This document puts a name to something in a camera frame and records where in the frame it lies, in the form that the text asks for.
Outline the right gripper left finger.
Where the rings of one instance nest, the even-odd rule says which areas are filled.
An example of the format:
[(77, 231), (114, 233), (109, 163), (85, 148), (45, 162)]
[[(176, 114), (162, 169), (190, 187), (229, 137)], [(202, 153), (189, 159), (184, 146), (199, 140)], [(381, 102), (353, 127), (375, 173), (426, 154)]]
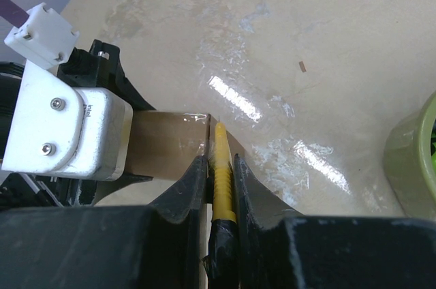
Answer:
[(204, 156), (193, 159), (182, 177), (150, 207), (147, 233), (147, 288), (203, 288), (206, 276), (206, 178)]

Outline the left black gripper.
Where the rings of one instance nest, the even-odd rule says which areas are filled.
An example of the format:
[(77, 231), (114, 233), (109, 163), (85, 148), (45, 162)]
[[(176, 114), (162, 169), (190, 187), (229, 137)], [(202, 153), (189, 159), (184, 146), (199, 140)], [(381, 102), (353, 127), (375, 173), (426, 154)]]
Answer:
[(95, 204), (143, 176), (126, 170), (134, 113), (151, 105), (130, 83), (118, 46), (74, 49), (57, 74), (32, 62), (1, 79), (1, 203)]

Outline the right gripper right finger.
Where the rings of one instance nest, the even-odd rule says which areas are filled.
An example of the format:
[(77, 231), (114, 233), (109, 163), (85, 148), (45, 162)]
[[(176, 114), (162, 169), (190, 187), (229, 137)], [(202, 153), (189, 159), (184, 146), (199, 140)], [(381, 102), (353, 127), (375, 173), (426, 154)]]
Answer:
[(296, 288), (283, 220), (301, 214), (262, 184), (240, 155), (234, 156), (234, 201), (243, 288)]

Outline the yellow utility knife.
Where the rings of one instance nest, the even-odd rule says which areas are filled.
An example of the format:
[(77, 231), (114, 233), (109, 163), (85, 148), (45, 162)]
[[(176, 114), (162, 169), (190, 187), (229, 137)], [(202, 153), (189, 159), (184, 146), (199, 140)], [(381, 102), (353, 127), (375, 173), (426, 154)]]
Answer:
[(233, 167), (227, 129), (215, 126), (211, 168), (213, 197), (208, 255), (203, 258), (209, 288), (238, 288), (238, 226), (233, 203)]

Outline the brown cardboard express box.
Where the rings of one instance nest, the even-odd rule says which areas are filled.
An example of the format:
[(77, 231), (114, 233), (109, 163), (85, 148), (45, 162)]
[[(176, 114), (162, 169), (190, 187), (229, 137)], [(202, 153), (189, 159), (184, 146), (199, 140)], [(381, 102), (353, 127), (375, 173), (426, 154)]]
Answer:
[[(182, 115), (165, 112), (139, 112), (132, 123), (126, 170), (136, 175), (167, 179), (172, 185), (178, 181), (193, 159), (204, 156), (208, 162), (206, 178), (206, 208), (212, 204), (213, 171), (211, 168), (211, 139), (216, 122), (209, 115)], [(231, 151), (241, 155), (240, 145), (229, 141)], [(95, 270), (86, 281), (91, 288), (147, 288), (147, 233), (153, 217), (148, 205), (135, 207), (122, 200), (110, 208), (101, 209), (99, 216), (107, 221), (96, 253)], [(304, 288), (307, 280), (298, 252), (298, 235), (306, 220), (287, 217), (283, 220), (290, 238), (289, 258), (296, 278), (296, 288)], [(211, 226), (206, 227), (206, 254)], [(239, 235), (238, 235), (238, 279)]]

